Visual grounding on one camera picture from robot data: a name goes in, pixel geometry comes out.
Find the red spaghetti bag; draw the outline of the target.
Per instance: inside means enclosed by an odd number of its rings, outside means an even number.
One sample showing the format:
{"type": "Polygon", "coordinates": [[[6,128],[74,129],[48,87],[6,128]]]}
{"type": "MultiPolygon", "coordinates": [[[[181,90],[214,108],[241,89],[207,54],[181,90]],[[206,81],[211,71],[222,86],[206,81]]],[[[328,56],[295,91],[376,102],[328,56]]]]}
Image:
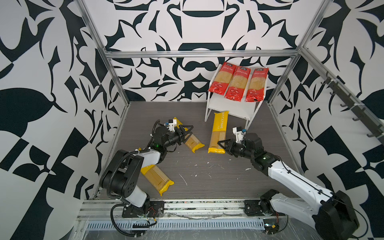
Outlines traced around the red spaghetti bag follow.
{"type": "Polygon", "coordinates": [[[238,66],[224,62],[212,82],[209,92],[224,95],[238,66]]]}
{"type": "Polygon", "coordinates": [[[240,102],[248,83],[251,69],[238,66],[225,94],[225,99],[240,102]]]}
{"type": "Polygon", "coordinates": [[[265,99],[269,68],[257,68],[254,70],[245,102],[261,102],[265,99]]]}

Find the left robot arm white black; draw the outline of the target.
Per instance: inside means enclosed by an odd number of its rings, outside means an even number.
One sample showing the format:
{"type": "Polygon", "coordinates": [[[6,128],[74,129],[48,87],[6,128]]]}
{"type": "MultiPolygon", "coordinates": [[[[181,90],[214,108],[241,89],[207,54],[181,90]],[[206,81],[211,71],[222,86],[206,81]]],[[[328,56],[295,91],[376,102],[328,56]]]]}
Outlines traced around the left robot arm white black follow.
{"type": "Polygon", "coordinates": [[[186,143],[192,136],[193,128],[192,125],[172,127],[170,123],[156,123],[151,139],[143,150],[118,150],[115,153],[101,176],[99,186],[107,191],[110,199],[143,207],[149,196],[137,186],[141,169],[161,163],[169,152],[168,148],[186,143]]]}

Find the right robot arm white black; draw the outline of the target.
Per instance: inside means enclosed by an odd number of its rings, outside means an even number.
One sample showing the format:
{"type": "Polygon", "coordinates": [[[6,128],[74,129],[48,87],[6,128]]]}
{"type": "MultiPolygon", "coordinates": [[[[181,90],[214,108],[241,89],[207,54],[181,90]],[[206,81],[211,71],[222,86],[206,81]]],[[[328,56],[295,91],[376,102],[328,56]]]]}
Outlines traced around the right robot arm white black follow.
{"type": "Polygon", "coordinates": [[[246,207],[248,216],[282,213],[312,227],[324,240],[354,237],[360,223],[347,194],[335,193],[300,175],[280,157],[267,152],[257,134],[239,132],[235,139],[219,141],[218,145],[231,156],[250,160],[256,170],[301,198],[300,201],[291,199],[271,189],[260,197],[258,207],[246,207]]]}

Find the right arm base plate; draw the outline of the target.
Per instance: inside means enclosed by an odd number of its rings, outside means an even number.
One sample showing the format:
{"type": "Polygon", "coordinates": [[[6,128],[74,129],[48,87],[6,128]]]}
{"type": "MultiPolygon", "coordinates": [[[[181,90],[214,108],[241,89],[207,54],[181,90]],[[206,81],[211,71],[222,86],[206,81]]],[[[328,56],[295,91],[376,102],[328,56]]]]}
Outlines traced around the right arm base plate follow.
{"type": "Polygon", "coordinates": [[[266,200],[244,200],[244,212],[248,217],[277,217],[286,216],[278,213],[266,200]]]}

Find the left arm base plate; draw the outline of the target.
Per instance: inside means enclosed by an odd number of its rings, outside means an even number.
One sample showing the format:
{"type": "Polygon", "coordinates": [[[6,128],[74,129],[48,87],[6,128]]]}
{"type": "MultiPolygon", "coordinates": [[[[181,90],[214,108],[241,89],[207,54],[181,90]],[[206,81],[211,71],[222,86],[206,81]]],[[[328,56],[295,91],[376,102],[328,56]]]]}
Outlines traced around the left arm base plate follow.
{"type": "Polygon", "coordinates": [[[149,218],[155,218],[164,213],[165,202],[164,201],[146,201],[142,207],[136,207],[130,205],[123,208],[123,218],[135,218],[146,216],[149,218]]]}

